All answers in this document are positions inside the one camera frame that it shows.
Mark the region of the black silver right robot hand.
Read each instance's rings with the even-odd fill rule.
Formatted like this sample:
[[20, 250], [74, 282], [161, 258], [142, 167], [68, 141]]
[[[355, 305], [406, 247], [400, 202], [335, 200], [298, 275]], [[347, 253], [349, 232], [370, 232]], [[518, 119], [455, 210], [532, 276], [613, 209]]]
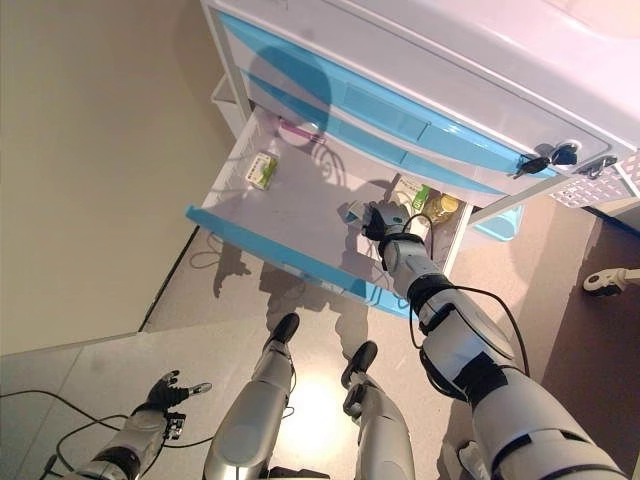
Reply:
[[369, 202], [365, 205], [361, 233], [369, 240], [383, 242], [392, 240], [417, 241], [419, 238], [408, 232], [407, 209], [395, 202]]

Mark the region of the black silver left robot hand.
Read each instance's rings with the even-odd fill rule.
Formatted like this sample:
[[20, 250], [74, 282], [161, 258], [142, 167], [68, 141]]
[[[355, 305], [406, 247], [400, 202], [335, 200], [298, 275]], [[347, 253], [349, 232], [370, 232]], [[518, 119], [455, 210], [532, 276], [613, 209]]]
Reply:
[[168, 411], [188, 398], [207, 393], [212, 389], [212, 384], [209, 382], [180, 387], [178, 386], [179, 374], [179, 370], [171, 370], [151, 387], [146, 400], [149, 409]]

